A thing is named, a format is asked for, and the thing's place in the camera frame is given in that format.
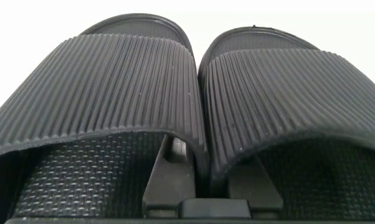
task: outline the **black ribbed strap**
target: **black ribbed strap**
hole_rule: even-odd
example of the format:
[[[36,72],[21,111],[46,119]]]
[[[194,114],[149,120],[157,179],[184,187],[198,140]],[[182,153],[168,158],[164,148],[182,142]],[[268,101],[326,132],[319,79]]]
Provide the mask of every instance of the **black ribbed strap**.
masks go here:
[[[196,67],[173,40],[80,35],[60,44],[0,108],[0,154],[106,134],[172,134],[208,155]]]
[[[215,188],[240,160],[280,143],[338,138],[375,149],[375,84],[338,55],[229,52],[207,68],[204,92]]]

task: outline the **white background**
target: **white background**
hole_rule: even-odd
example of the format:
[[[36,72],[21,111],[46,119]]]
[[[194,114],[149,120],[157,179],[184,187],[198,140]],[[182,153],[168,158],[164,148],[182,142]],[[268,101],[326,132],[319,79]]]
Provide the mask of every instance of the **white background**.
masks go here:
[[[0,1],[0,106],[63,40],[132,12],[179,24],[197,64],[219,34],[255,24],[340,54],[375,83],[375,1]]]

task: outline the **slide sandal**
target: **slide sandal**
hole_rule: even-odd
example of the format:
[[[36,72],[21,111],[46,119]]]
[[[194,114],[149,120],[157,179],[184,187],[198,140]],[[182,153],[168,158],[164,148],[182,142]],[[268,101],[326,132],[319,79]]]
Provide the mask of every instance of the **slide sandal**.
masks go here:
[[[213,195],[254,218],[375,220],[375,84],[357,68],[251,27],[220,35],[199,77]]]
[[[0,108],[0,223],[143,218],[152,167],[173,136],[194,153],[193,174],[207,177],[201,108],[194,59],[181,43],[130,34],[66,40]]]

